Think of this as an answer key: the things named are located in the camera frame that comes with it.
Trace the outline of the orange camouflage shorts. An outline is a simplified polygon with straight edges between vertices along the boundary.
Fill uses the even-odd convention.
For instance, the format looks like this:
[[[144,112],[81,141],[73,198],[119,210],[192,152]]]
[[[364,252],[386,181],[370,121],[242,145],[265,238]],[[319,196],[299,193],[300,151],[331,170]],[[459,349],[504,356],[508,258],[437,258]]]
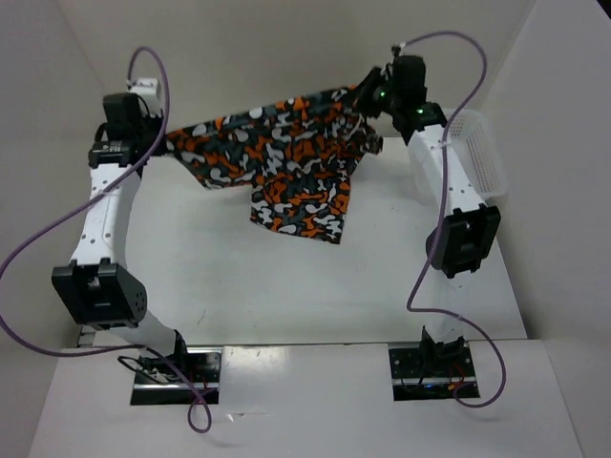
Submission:
[[[253,223],[337,244],[351,176],[383,145],[355,96],[340,87],[183,127],[167,134],[168,155],[207,190],[249,187]]]

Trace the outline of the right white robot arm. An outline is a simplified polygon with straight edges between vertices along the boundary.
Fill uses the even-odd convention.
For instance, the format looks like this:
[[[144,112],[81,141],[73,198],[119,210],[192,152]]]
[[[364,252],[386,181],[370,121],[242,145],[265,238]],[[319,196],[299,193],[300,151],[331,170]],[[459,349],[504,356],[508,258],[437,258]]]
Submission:
[[[374,68],[358,86],[355,106],[364,115],[387,114],[410,154],[422,192],[430,193],[438,221],[425,242],[424,272],[436,275],[436,298],[419,343],[420,367],[439,375],[459,359],[474,273],[489,256],[501,216],[473,187],[450,135],[452,116],[427,98],[422,57],[397,55]]]

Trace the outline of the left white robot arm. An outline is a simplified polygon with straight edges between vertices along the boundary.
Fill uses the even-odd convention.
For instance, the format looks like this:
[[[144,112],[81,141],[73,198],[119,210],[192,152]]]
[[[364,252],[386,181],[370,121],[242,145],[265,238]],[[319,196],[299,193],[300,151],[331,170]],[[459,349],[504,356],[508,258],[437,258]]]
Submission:
[[[145,155],[158,148],[164,131],[161,97],[155,89],[131,86],[103,98],[106,121],[88,153],[93,205],[80,240],[52,284],[74,321],[109,331],[139,346],[167,380],[187,376],[191,359],[180,333],[148,309],[144,284],[127,267],[126,241]]]

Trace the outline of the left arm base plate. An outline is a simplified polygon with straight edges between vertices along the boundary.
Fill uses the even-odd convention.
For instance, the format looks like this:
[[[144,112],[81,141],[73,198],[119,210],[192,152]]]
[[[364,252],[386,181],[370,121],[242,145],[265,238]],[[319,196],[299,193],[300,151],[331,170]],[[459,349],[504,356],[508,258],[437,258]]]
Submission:
[[[182,374],[194,385],[209,405],[220,398],[222,349],[187,348],[179,365]],[[195,394],[165,363],[143,357],[119,356],[118,361],[134,373],[131,406],[187,406]]]

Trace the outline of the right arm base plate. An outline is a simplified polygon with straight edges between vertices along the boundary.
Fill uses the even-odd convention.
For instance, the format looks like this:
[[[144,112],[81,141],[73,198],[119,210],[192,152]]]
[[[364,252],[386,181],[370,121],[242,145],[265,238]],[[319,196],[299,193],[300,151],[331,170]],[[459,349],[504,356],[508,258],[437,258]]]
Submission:
[[[441,356],[420,343],[395,343],[388,349],[393,400],[438,401],[480,397],[469,346],[451,344]]]

